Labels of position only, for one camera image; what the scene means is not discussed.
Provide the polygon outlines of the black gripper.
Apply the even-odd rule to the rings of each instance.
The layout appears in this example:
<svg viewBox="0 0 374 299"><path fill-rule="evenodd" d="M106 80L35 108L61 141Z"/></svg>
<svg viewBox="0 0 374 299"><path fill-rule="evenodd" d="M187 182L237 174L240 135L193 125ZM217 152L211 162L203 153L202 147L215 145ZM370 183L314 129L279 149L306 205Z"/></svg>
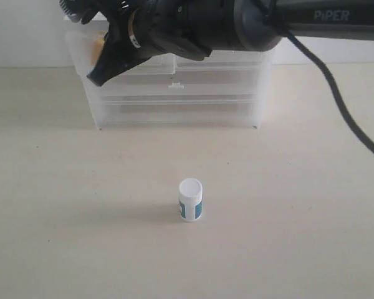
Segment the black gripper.
<svg viewBox="0 0 374 299"><path fill-rule="evenodd" d="M96 86L162 54L157 41L161 28L161 1L59 0L64 14L74 23L87 24L98 13L108 22L99 60L87 74Z"/></svg>

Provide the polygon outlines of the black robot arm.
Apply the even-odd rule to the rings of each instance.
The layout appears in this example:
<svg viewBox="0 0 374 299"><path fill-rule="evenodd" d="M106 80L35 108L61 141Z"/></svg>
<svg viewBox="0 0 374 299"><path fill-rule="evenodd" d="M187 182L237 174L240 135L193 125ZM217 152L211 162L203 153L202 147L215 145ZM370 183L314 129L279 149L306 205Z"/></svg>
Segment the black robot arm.
<svg viewBox="0 0 374 299"><path fill-rule="evenodd" d="M108 22L88 78L102 86L152 57L202 61L215 50L265 52L283 37L374 40L374 1L61 1L74 23Z"/></svg>

